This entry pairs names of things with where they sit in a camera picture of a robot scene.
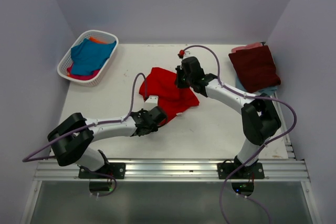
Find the robotic arm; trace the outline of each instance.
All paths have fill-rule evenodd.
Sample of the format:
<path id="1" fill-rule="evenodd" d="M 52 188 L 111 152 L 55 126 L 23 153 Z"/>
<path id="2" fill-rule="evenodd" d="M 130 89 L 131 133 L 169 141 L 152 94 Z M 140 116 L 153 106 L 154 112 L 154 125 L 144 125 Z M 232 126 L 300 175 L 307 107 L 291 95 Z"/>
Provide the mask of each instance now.
<path id="1" fill-rule="evenodd" d="M 166 114 L 160 107 L 155 106 L 149 111 L 142 109 L 131 112 L 126 120 L 123 120 L 124 118 L 100 120 L 84 118 L 81 113 L 72 114 L 49 133 L 49 142 L 74 129 L 91 126 L 51 146 L 59 166 L 76 163 L 96 173 L 113 174 L 116 178 L 123 178 L 124 173 L 120 174 L 121 169 L 109 163 L 102 151 L 91 149 L 90 143 L 115 136 L 143 136 L 158 131 L 159 125 L 166 119 Z M 100 177 L 89 173 L 86 169 L 81 169 L 79 178 Z"/>
<path id="2" fill-rule="evenodd" d="M 175 84 L 178 88 L 191 87 L 196 93 L 222 102 L 242 115 L 243 131 L 246 137 L 243 147 L 234 158 L 233 165 L 223 163 L 219 170 L 223 170 L 221 168 L 225 168 L 224 166 L 227 165 L 230 166 L 229 172 L 233 171 L 247 161 L 281 127 L 280 118 L 271 101 L 246 99 L 245 96 L 247 95 L 252 97 L 256 95 L 245 93 L 225 84 L 242 94 L 243 97 L 228 91 L 222 87 L 216 75 L 204 73 L 196 57 L 184 58 L 181 65 L 176 67 L 176 72 Z M 237 177 L 248 178 L 257 165 L 257 161 L 258 156 L 248 162 L 244 169 L 240 171 L 240 174 L 237 174 Z"/>

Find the white table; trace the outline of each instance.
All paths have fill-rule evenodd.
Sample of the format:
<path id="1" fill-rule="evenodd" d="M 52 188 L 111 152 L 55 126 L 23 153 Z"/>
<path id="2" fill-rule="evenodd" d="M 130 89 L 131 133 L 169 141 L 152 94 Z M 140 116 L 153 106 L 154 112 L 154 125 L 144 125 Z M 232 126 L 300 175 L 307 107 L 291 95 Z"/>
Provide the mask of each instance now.
<path id="1" fill-rule="evenodd" d="M 62 122 L 69 115 L 81 112 L 88 118 L 110 118 L 127 114 L 135 75 L 146 76 L 152 67 L 175 72 L 181 60 L 180 49 L 187 45 L 119 45 L 113 63 L 100 84 L 93 88 L 71 83 L 62 111 Z M 229 60 L 230 50 L 237 45 L 208 45 L 220 61 L 221 79 L 235 84 L 235 70 Z M 190 49 L 206 73 L 217 74 L 213 56 L 200 48 Z M 136 91 L 142 79 L 139 78 Z M 200 104 L 177 116 L 158 132 L 142 137 L 114 137 L 94 142 L 90 147 L 102 150 L 108 158 L 233 158 L 244 142 L 241 116 L 233 109 L 196 94 Z M 135 95 L 133 111 L 143 106 Z M 260 158 L 288 158 L 284 139 L 271 143 Z"/>

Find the blue towel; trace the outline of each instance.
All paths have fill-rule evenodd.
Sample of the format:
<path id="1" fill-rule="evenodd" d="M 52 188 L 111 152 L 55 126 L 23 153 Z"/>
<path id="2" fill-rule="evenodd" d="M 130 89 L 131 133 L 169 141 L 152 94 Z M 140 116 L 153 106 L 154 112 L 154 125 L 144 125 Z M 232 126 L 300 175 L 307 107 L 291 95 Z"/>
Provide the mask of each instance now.
<path id="1" fill-rule="evenodd" d="M 81 44 L 71 49 L 71 59 L 74 62 L 71 74 L 89 76 L 93 71 L 101 69 L 105 61 L 110 58 L 116 44 L 116 41 L 111 44 L 99 44 L 84 39 Z"/>
<path id="2" fill-rule="evenodd" d="M 246 89 L 244 88 L 244 86 L 242 85 L 242 83 L 240 82 L 238 76 L 236 76 L 236 88 L 240 89 L 242 91 L 246 91 Z M 278 86 L 270 86 L 264 89 L 260 89 L 258 90 L 258 92 L 260 93 L 265 93 L 266 95 L 273 95 L 275 93 L 275 91 L 278 90 Z"/>

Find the laundry basket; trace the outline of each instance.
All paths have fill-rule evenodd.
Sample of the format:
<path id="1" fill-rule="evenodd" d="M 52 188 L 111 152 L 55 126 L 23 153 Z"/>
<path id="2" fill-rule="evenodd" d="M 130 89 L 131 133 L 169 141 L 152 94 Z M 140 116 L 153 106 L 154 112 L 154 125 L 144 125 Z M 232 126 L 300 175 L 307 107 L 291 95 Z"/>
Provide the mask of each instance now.
<path id="1" fill-rule="evenodd" d="M 93 37 L 95 39 L 98 39 L 98 40 L 106 42 L 106 43 L 113 43 L 113 42 L 116 41 L 116 46 L 112 50 L 110 58 L 107 59 L 107 61 L 103 65 L 103 67 L 100 69 L 99 73 L 90 80 L 82 81 L 82 80 L 77 80 L 77 79 L 74 79 L 74 78 L 71 78 L 71 77 L 67 76 L 67 68 L 69 68 L 72 64 L 71 48 L 76 46 L 76 45 L 79 45 L 80 43 L 83 42 L 84 39 L 89 39 L 90 37 Z M 83 86 L 87 86 L 87 87 L 96 86 L 101 81 L 101 79 L 105 75 L 106 71 L 110 67 L 110 65 L 112 63 L 112 55 L 113 55 L 115 49 L 118 46 L 118 42 L 119 42 L 118 38 L 115 35 L 106 33 L 104 31 L 89 30 L 89 31 L 86 31 L 86 32 L 82 33 L 78 37 L 78 39 L 75 41 L 75 43 L 71 46 L 71 48 L 67 51 L 67 53 L 64 55 L 61 62 L 58 64 L 58 67 L 57 67 L 58 74 L 60 76 L 62 76 L 63 78 L 65 78 L 67 80 L 70 80 L 70 81 L 73 81 L 73 82 L 75 82 L 79 85 L 83 85 Z"/>

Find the pink cloth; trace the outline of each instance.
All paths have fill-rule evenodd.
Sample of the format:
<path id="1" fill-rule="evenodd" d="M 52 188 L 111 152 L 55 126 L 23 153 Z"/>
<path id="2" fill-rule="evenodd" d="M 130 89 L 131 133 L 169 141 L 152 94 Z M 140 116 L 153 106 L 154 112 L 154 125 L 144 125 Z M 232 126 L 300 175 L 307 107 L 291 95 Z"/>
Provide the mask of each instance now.
<path id="1" fill-rule="evenodd" d="M 69 68 L 67 68 L 67 71 L 68 71 L 67 76 L 68 76 L 68 77 L 71 77 L 71 78 L 74 78 L 74 79 L 77 79 L 77 80 L 82 80 L 82 81 L 91 80 L 91 79 L 92 79 L 93 77 L 95 77 L 95 76 L 99 73 L 99 71 L 100 71 L 100 69 L 95 70 L 95 71 L 93 71 L 93 74 L 91 74 L 91 75 L 89 75 L 89 76 L 78 76 L 78 75 L 76 75 L 76 74 L 71 74 L 72 65 L 73 65 L 73 63 L 71 64 L 71 66 L 70 66 Z"/>
<path id="2" fill-rule="evenodd" d="M 231 52 L 236 52 L 238 50 L 243 50 L 243 49 L 252 49 L 252 48 L 256 48 L 256 47 L 262 47 L 262 43 L 255 42 L 253 44 L 246 45 L 245 47 L 235 47 L 235 48 L 231 49 Z"/>

